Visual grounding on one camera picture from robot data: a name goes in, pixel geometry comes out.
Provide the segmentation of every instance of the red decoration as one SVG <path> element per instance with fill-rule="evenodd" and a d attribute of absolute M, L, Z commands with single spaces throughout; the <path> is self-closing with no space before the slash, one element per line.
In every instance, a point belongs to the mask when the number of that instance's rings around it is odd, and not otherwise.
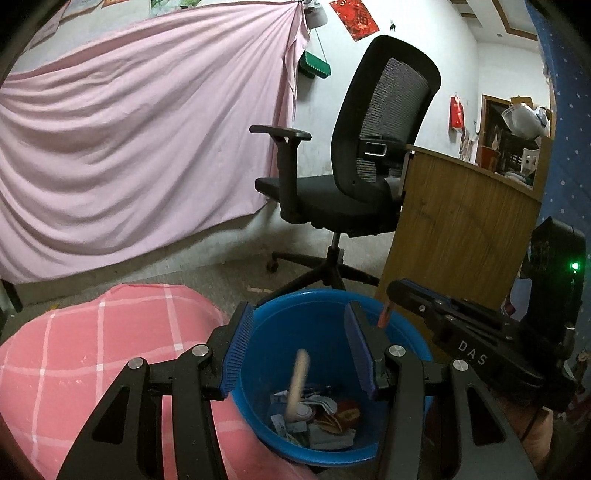
<path fill-rule="evenodd" d="M 453 96 L 450 100 L 449 128 L 464 130 L 464 107 L 457 96 Z"/>
<path fill-rule="evenodd" d="M 353 40 L 379 31 L 378 25 L 361 0 L 336 0 L 330 6 L 344 23 Z"/>

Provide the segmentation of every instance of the pink bedsheet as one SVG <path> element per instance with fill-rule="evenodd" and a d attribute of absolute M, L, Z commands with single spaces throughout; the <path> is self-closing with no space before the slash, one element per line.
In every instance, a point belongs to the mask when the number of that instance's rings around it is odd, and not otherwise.
<path fill-rule="evenodd" d="M 151 364 L 177 358 L 225 321 L 209 300 L 178 285 L 119 285 L 96 300 L 47 312 L 0 347 L 2 417 L 33 465 L 54 480 L 129 358 Z M 231 395 L 212 402 L 212 411 L 228 480 L 315 480 L 307 467 L 280 459 L 256 438 Z M 164 477 L 175 480 L 171 397 L 163 398 L 162 438 Z"/>
<path fill-rule="evenodd" d="M 134 24 L 0 88 L 0 276 L 64 277 L 256 212 L 308 40 L 298 2 Z"/>

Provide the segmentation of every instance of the wooden stick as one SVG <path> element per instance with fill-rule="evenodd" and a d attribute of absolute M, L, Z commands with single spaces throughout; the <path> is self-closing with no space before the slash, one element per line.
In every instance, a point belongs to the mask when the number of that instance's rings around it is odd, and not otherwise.
<path fill-rule="evenodd" d="M 304 349 L 299 349 L 295 356 L 294 373 L 291 377 L 290 389 L 287 392 L 287 407 L 285 408 L 285 420 L 296 421 L 297 406 L 301 401 L 301 393 L 306 384 L 310 355 Z"/>

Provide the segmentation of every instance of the ceiling molding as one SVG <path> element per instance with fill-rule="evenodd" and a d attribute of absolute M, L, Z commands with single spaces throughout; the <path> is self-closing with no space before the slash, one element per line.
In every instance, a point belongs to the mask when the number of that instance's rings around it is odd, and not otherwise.
<path fill-rule="evenodd" d="M 509 19 L 503 10 L 501 2 L 499 0 L 492 0 L 493 5 L 496 8 L 496 12 L 499 14 L 501 18 L 501 22 L 503 22 L 503 27 L 505 27 L 505 31 L 510 35 L 517 35 L 518 37 L 529 38 L 530 40 L 538 41 L 538 36 L 534 33 L 526 32 L 525 30 L 519 30 L 517 28 L 512 28 L 509 25 Z"/>

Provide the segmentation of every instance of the poster on wall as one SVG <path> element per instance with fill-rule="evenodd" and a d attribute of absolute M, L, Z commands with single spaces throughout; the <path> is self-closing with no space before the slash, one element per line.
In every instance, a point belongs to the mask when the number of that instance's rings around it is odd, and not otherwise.
<path fill-rule="evenodd" d="M 361 0 L 335 0 L 330 6 L 339 16 L 353 40 L 358 41 L 379 31 L 378 25 Z"/>
<path fill-rule="evenodd" d="M 29 42 L 29 45 L 27 45 L 27 48 L 25 48 L 25 51 L 27 51 L 31 47 L 34 47 L 38 43 L 45 40 L 47 37 L 57 32 L 57 27 L 60 26 L 61 18 L 64 16 L 64 12 L 66 11 L 67 7 L 68 4 L 65 4 L 62 8 L 60 8 L 58 13 L 56 13 L 55 15 L 53 15 L 53 17 L 50 18 L 49 22 L 47 22 L 39 30 L 37 30 L 37 33 L 33 36 L 31 41 Z"/>
<path fill-rule="evenodd" d="M 150 16 L 169 14 L 178 10 L 194 8 L 201 0 L 150 0 Z"/>
<path fill-rule="evenodd" d="M 70 0 L 63 18 L 73 17 L 96 8 L 103 0 Z"/>
<path fill-rule="evenodd" d="M 122 4 L 123 2 L 128 2 L 128 1 L 129 0 L 105 0 L 103 2 L 103 8 L 108 7 L 109 5 Z"/>

